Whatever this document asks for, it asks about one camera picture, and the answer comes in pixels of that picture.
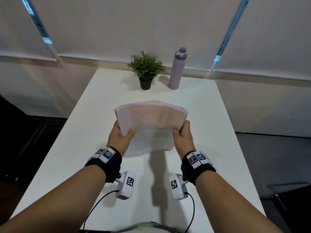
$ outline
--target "roller blind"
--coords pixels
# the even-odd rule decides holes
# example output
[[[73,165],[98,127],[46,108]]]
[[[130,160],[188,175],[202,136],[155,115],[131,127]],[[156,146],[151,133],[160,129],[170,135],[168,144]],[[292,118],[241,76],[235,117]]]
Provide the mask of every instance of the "roller blind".
[[[209,70],[240,0],[31,0],[59,56],[128,62],[141,50]]]
[[[311,0],[250,0],[216,71],[311,80]]]
[[[0,56],[55,61],[22,0],[0,0]]]

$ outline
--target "green plant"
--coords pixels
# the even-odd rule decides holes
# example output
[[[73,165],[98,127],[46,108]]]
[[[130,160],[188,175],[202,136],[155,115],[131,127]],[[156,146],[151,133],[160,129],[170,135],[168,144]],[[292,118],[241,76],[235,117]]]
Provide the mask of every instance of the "green plant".
[[[152,52],[144,53],[144,51],[140,53],[141,55],[131,55],[131,61],[127,66],[133,69],[133,72],[141,81],[150,82],[165,70],[165,66],[158,60],[158,55],[155,56]]]

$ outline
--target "plant pot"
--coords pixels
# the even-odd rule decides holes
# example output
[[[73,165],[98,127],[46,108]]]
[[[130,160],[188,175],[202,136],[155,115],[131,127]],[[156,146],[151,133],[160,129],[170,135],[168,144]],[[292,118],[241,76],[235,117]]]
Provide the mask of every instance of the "plant pot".
[[[143,90],[149,90],[150,87],[151,87],[152,80],[149,81],[149,82],[144,82],[144,81],[139,80],[139,82],[140,82],[140,87],[141,87]]]

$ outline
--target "gray bottle lid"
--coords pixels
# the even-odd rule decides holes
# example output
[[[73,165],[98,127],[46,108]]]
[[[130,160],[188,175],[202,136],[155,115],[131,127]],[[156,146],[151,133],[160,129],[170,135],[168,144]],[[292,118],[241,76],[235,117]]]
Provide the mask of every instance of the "gray bottle lid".
[[[179,51],[175,52],[175,58],[180,61],[185,61],[187,59],[187,50],[185,47],[180,48]]]

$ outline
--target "table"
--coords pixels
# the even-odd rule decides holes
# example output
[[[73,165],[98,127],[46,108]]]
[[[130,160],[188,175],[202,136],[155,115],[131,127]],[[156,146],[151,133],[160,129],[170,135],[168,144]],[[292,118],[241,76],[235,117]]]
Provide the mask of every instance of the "table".
[[[184,107],[197,150],[210,158],[217,172],[264,214],[259,196],[243,157],[229,116],[214,80],[183,77],[178,90],[167,87],[169,76],[158,75],[144,91],[133,72],[99,68],[68,118],[13,216],[68,179],[84,166],[99,148],[105,147],[120,105],[159,100]],[[173,199],[169,176],[181,173],[175,149],[123,159],[121,172],[136,173],[133,195],[128,200],[105,197],[90,215],[86,229],[120,230],[132,224],[154,221],[185,229],[193,213],[191,198]],[[108,183],[102,197],[115,190]],[[187,184],[194,197],[195,217],[191,232],[213,232],[195,186]]]

